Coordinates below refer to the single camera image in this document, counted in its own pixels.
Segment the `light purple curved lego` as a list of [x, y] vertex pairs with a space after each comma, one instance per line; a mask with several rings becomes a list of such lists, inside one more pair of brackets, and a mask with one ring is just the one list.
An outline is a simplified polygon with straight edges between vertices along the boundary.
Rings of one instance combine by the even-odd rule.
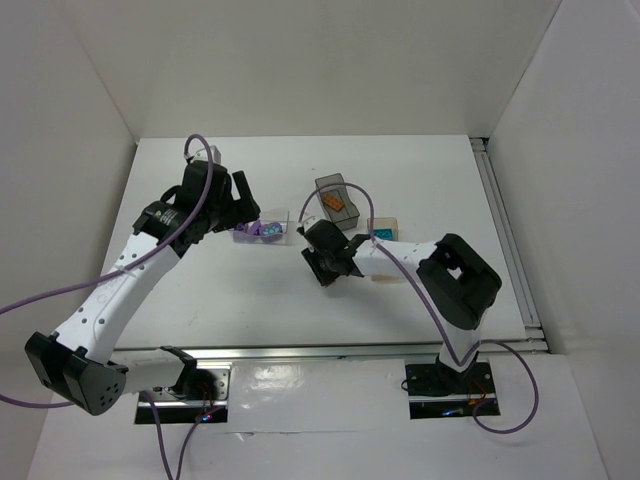
[[261, 237], [264, 235], [265, 225], [260, 221], [256, 220], [251, 224], [250, 227], [250, 235], [255, 237]]

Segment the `purple rounded printed lego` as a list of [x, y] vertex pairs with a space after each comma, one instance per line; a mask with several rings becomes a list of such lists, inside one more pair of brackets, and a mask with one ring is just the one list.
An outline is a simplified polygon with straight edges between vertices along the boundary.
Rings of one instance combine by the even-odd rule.
[[265, 232], [263, 237], [271, 238], [281, 236], [283, 234], [283, 226], [279, 222], [272, 222], [265, 225]]

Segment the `long teal lego brick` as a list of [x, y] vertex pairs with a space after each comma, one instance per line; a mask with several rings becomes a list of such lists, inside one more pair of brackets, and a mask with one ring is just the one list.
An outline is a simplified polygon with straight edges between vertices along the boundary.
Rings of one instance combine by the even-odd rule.
[[391, 229], [391, 228], [375, 229], [374, 230], [374, 236], [376, 238], [382, 239], [382, 240], [391, 240], [391, 241], [393, 241], [395, 239], [394, 230]]

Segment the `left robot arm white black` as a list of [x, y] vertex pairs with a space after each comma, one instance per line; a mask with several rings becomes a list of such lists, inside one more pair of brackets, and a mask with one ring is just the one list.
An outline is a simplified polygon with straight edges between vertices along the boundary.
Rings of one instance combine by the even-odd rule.
[[181, 184], [145, 207], [110, 270], [83, 304], [51, 334], [34, 333], [25, 345], [40, 382], [97, 416], [123, 395], [167, 389], [177, 398], [193, 393], [209, 374], [172, 346], [114, 361], [126, 325], [161, 278], [206, 234], [256, 220], [260, 208], [244, 172], [193, 160]]

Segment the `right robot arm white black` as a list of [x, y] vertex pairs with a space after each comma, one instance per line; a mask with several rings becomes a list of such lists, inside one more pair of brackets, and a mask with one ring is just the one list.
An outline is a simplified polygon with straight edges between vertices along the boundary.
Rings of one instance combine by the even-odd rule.
[[319, 283], [340, 277], [405, 278], [433, 319], [443, 340], [437, 362], [464, 374], [475, 363], [480, 326], [502, 287], [495, 270], [459, 235], [407, 243], [368, 234], [347, 238], [333, 223], [311, 217], [298, 224], [302, 251]]

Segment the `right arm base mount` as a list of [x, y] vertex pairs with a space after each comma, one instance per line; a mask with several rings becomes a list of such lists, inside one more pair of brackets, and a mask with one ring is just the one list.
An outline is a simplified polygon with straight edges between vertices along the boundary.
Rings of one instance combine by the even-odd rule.
[[478, 362], [462, 376], [442, 371], [435, 362], [405, 365], [400, 384], [408, 396], [411, 420], [499, 416], [500, 407], [488, 362]]

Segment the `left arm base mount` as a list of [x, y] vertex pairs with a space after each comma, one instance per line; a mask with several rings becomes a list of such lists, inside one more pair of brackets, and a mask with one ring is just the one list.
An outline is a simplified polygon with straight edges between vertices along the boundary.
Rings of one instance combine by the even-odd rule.
[[127, 390], [137, 394], [134, 423], [151, 425], [154, 416], [148, 392], [154, 402], [162, 424], [193, 424], [197, 416], [205, 415], [204, 422], [226, 423], [231, 384], [231, 364], [199, 361], [186, 380], [180, 380], [182, 369], [166, 367], [143, 368], [127, 376]]

